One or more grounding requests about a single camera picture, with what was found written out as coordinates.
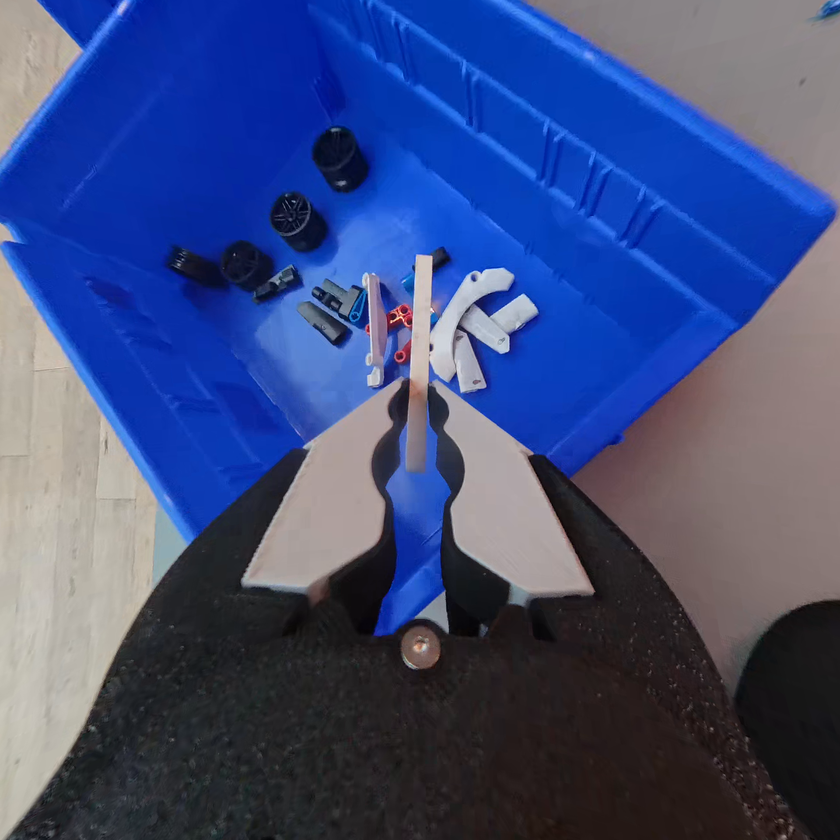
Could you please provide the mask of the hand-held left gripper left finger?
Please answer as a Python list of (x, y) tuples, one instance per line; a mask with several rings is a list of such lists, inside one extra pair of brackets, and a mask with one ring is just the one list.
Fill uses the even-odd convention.
[(393, 524), (387, 485), (401, 464), (402, 432), (403, 382), (395, 380), (306, 444), (242, 586), (307, 594), (378, 546)]

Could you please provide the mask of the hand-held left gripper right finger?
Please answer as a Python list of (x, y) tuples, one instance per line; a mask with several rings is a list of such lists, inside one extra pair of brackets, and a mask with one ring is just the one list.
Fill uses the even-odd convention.
[(454, 545), (509, 586), (505, 602), (595, 592), (532, 467), (532, 451), (446, 385), (428, 389), (439, 445), (452, 443), (455, 469), (449, 516)]

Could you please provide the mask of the white toy panel piece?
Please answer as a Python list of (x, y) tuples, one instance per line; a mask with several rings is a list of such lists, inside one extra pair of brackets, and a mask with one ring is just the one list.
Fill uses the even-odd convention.
[(406, 470), (422, 474), (426, 468), (427, 390), (432, 311), (433, 257), (418, 255), (413, 292), (412, 354), (406, 419)]

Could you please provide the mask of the blue plastic bin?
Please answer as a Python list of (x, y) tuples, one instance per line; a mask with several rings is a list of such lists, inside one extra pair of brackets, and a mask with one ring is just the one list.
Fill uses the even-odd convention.
[[(370, 171), (335, 192), (333, 125)], [(328, 236), (270, 224), (299, 192)], [(185, 539), (372, 394), (369, 341), (298, 313), (446, 247), (442, 311), (503, 267), (539, 315), (466, 400), (567, 475), (747, 323), (832, 199), (520, 2), (136, 2), (2, 162), (3, 251)], [(297, 267), (265, 303), (168, 269), (240, 239)]]
[(134, 1), (38, 1), (82, 50), (99, 47)]

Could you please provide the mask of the grey desk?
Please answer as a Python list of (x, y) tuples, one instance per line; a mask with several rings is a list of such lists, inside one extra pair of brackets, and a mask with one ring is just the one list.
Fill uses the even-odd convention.
[[(533, 2), (838, 199), (838, 17), (821, 2)], [(756, 317), (582, 469), (734, 690), (757, 639), (838, 598), (836, 221)]]

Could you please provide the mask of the white curved panel piece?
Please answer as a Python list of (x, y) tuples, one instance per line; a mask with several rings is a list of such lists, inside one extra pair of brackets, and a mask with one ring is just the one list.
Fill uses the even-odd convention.
[(520, 294), (508, 304), (490, 315), (491, 320), (506, 334), (519, 331), (534, 320), (539, 310), (525, 294)]
[(510, 350), (508, 332), (476, 304), (466, 310), (458, 327), (499, 354), (506, 354)]
[(453, 358), (458, 388), (461, 395), (487, 388), (487, 381), (480, 368), (476, 352), (467, 332), (457, 329), (454, 335)]

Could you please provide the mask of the black curved panel piece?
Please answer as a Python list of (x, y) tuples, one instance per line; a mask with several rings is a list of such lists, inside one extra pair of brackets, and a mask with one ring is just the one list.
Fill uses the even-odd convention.
[(348, 325), (312, 301), (302, 301), (297, 305), (298, 313), (323, 336), (332, 346), (345, 344), (350, 335)]

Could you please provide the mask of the long white beam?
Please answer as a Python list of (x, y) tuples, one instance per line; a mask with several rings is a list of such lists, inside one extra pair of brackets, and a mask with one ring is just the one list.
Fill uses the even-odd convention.
[(369, 313), (370, 351), (365, 357), (365, 363), (371, 369), (366, 381), (370, 388), (378, 388), (383, 386), (385, 380), (385, 348), (388, 334), (386, 310), (382, 300), (380, 278), (374, 273), (366, 272), (362, 284), (367, 293)]

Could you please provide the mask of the white arch panel piece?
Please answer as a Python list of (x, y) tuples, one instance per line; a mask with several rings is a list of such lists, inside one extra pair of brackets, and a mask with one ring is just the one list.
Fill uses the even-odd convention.
[(450, 382), (456, 374), (455, 331), (467, 310), (486, 295), (509, 290), (514, 280), (506, 268), (474, 270), (463, 279), (430, 334), (429, 362), (441, 381)]

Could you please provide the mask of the black angled brick block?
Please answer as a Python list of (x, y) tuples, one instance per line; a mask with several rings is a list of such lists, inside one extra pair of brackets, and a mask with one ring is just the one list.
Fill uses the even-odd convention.
[(320, 286), (315, 286), (311, 289), (311, 295), (340, 319), (349, 322), (345, 308), (345, 297), (349, 289), (344, 289), (330, 280), (325, 279)]

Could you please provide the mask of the black wheel rim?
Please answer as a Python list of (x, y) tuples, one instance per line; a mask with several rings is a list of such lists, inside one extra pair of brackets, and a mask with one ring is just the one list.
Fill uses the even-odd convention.
[(223, 278), (239, 289), (253, 293), (275, 274), (273, 258), (247, 240), (228, 245), (219, 259)]
[(352, 131), (333, 125), (315, 139), (311, 159), (336, 193), (351, 193), (366, 180), (370, 167)]
[(278, 196), (269, 212), (273, 229), (298, 253), (311, 253), (325, 242), (328, 226), (310, 200), (299, 192)]
[(227, 285), (217, 262), (181, 246), (170, 248), (165, 265), (180, 277), (202, 287), (224, 288)]

